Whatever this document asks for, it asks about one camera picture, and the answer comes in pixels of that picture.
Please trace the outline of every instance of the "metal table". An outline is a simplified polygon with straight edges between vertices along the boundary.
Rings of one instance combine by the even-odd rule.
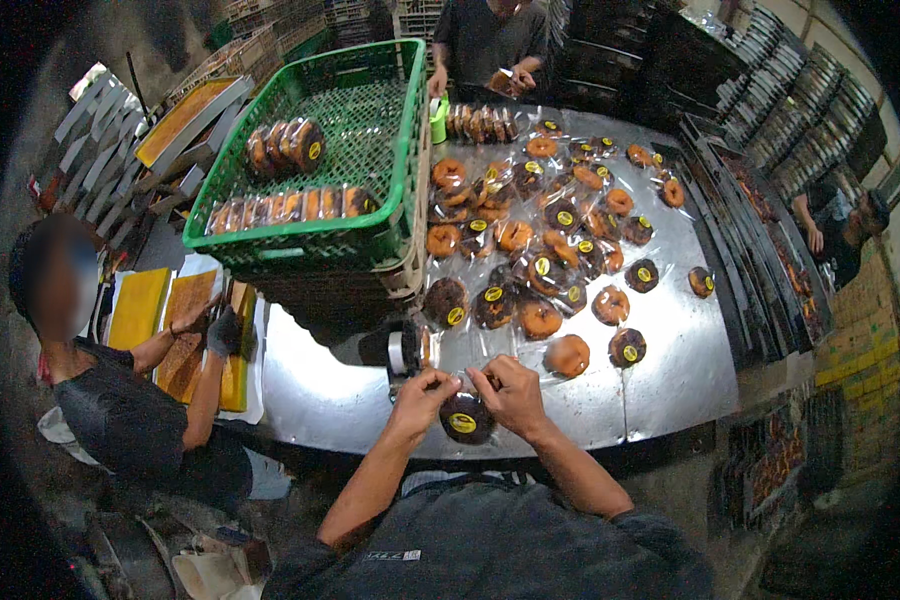
[[[535,106],[522,109],[538,111]],[[679,146],[671,136],[600,115],[551,108],[543,108],[543,114],[559,119],[571,136],[610,137],[622,150],[631,143],[647,148]],[[451,142],[432,151],[434,161],[478,152]],[[731,292],[719,280],[707,299],[690,290],[687,273],[706,264],[691,218],[656,198],[646,175],[641,178],[625,159],[604,164],[618,181],[625,182],[620,186],[631,187],[627,190],[635,203],[631,214],[646,216],[655,234],[646,246],[624,245],[624,270],[604,274],[586,288],[591,301],[609,283],[626,292],[631,309],[625,326],[643,333],[648,348],[643,361],[627,369],[612,366],[607,348],[617,328],[601,324],[589,308],[565,319],[554,336],[576,333],[590,346],[591,362],[583,375],[563,382],[551,378],[542,386],[547,415],[587,450],[680,431],[731,414],[738,405],[731,347],[717,302],[718,294]],[[638,294],[624,282],[624,271],[644,257],[656,263],[660,280],[648,294]],[[264,348],[264,419],[277,441],[359,454],[371,448],[392,407],[392,386],[384,367],[342,364],[278,305],[269,307]],[[442,345],[438,366],[449,371],[483,366],[457,348],[461,346]],[[524,364],[541,369],[539,352],[521,358]],[[502,459],[533,455],[526,442],[502,427],[490,442],[470,446],[448,438],[434,422],[413,456]]]

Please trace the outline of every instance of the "yellow sticker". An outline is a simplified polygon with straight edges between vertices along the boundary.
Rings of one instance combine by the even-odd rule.
[[[477,421],[469,414],[454,413],[450,414],[450,426],[460,433],[473,433],[477,430]]]
[[[537,258],[536,262],[533,263],[533,267],[540,275],[547,275],[550,273],[550,260],[546,257]]]
[[[447,323],[451,326],[455,326],[460,321],[464,320],[464,309],[460,306],[457,306],[453,310],[450,311],[450,314],[447,315]]]

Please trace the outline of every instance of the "donut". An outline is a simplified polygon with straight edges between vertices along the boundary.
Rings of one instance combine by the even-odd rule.
[[[654,235],[654,226],[647,217],[630,217],[624,223],[624,237],[636,244],[643,246]]]
[[[701,298],[713,294],[713,275],[704,267],[694,267],[687,275],[693,293]]]
[[[622,189],[611,189],[606,193],[606,206],[614,214],[626,217],[634,209],[634,199]]]
[[[521,162],[513,169],[513,184],[527,198],[543,188],[543,167],[539,162]]]
[[[610,340],[610,360],[621,369],[635,365],[647,355],[647,342],[636,329],[620,329]]]
[[[672,209],[679,209],[684,205],[684,186],[675,178],[669,178],[663,183],[663,193],[660,195],[663,202]]]
[[[576,251],[567,244],[566,238],[559,231],[552,229],[544,231],[543,243],[552,250],[555,258],[567,263],[568,266],[576,268],[580,265],[580,258],[577,258]]]
[[[462,237],[455,224],[435,224],[427,231],[427,252],[438,258],[451,257]]]
[[[493,237],[496,238],[500,250],[512,253],[530,245],[530,241],[534,238],[534,228],[526,221],[497,222]]]
[[[630,162],[638,167],[649,167],[654,161],[650,158],[650,153],[647,150],[644,150],[636,144],[627,146],[626,156],[630,159]]]
[[[564,324],[560,311],[545,299],[520,304],[519,313],[520,326],[528,340],[545,340]]]
[[[593,300],[593,314],[604,325],[618,326],[630,316],[630,300],[617,286],[607,285]]]
[[[423,298],[423,314],[441,327],[452,328],[467,316],[467,289],[451,277],[434,281]]]
[[[564,378],[576,378],[590,366],[590,346],[579,335],[557,338],[547,346],[543,366]]]
[[[444,192],[454,192],[467,181],[467,167],[456,158],[444,158],[433,165],[431,180]]]
[[[533,126],[533,130],[540,134],[540,136],[546,136],[548,138],[559,138],[564,134],[564,129],[557,121],[540,121]]]
[[[657,271],[657,265],[649,258],[641,258],[630,265],[626,270],[626,284],[631,288],[646,294],[655,287],[660,281],[660,274]]]
[[[614,274],[620,271],[624,266],[624,251],[620,249],[620,244],[610,242],[610,251],[606,253],[605,259],[606,272]]]
[[[593,240],[580,240],[575,246],[576,257],[579,259],[579,267],[583,275],[590,280],[596,280],[607,267],[604,264],[604,251],[593,243]]]
[[[573,176],[590,189],[602,189],[604,187],[604,178],[582,164],[573,168]]]
[[[347,217],[359,217],[376,212],[380,206],[362,187],[348,187],[343,194],[343,214]]]
[[[506,287],[490,285],[473,299],[473,320],[484,330],[501,328],[514,318],[516,295]]]
[[[536,159],[550,159],[557,154],[557,142],[549,137],[535,137],[527,142],[526,152]]]
[[[551,230],[570,235],[580,228],[581,218],[576,206],[567,198],[552,201],[543,209],[544,221]]]

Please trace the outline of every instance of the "dark gloved hand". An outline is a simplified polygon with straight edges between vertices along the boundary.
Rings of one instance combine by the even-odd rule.
[[[240,352],[241,330],[233,307],[227,306],[207,329],[207,348],[211,353],[227,357]]]

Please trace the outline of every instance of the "baked goods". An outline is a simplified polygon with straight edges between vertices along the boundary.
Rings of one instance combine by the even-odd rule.
[[[467,167],[456,158],[444,158],[433,165],[433,184],[447,193],[455,193],[467,181]]]
[[[634,209],[634,199],[622,189],[611,189],[606,193],[606,207],[614,214],[626,217]]]
[[[520,326],[528,340],[545,340],[564,324],[560,311],[545,299],[526,301],[518,310]]]
[[[530,245],[530,241],[534,238],[534,228],[526,221],[497,222],[493,237],[496,238],[500,250],[512,253]]]
[[[455,224],[435,224],[427,231],[427,252],[438,258],[451,257],[462,237]]]
[[[584,338],[573,334],[553,340],[547,346],[543,366],[565,378],[576,378],[590,366],[590,346]]]
[[[646,294],[657,287],[660,281],[657,265],[649,258],[641,258],[630,265],[625,277],[626,284],[641,294]]]
[[[551,230],[570,235],[580,228],[581,218],[576,206],[567,198],[550,202],[543,209],[544,221]]]
[[[557,142],[549,137],[535,137],[527,142],[526,152],[536,159],[550,159],[557,154]]]
[[[630,217],[624,223],[624,237],[636,244],[643,246],[654,235],[654,226],[647,217]]]
[[[491,285],[473,299],[473,320],[484,330],[496,330],[514,318],[516,295],[512,290]]]
[[[693,293],[697,296],[706,298],[713,294],[713,275],[704,267],[691,269],[690,273],[687,274],[687,279],[690,281],[690,288],[693,289]]]
[[[647,342],[636,329],[621,329],[610,340],[610,360],[625,369],[643,360],[647,355]]]
[[[467,289],[452,277],[434,281],[423,298],[423,314],[443,328],[452,328],[467,316]]]
[[[676,179],[669,178],[663,182],[663,192],[660,197],[668,207],[679,209],[684,205],[684,186],[680,185]]]
[[[630,300],[617,286],[607,285],[593,300],[593,314],[604,325],[618,326],[630,316]]]

